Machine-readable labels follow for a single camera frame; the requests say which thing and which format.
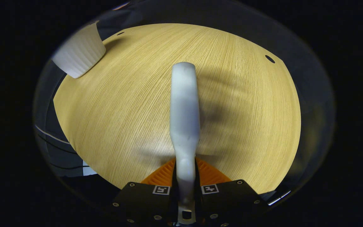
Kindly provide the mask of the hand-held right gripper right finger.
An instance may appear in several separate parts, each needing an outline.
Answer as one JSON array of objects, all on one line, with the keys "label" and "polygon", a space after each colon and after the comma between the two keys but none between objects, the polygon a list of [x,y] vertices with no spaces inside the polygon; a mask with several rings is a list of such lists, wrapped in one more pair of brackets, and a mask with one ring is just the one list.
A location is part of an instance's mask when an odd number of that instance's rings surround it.
[{"label": "hand-held right gripper right finger", "polygon": [[231,180],[196,158],[196,227],[250,227],[268,203],[242,179]]}]

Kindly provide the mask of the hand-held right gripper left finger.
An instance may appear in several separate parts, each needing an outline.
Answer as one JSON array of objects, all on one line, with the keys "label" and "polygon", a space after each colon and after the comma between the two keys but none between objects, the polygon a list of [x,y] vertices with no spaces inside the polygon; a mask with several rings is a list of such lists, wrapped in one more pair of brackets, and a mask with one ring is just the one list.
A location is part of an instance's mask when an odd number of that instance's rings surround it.
[{"label": "hand-held right gripper left finger", "polygon": [[176,160],[142,182],[128,182],[113,200],[112,215],[121,227],[173,227],[177,222]]}]

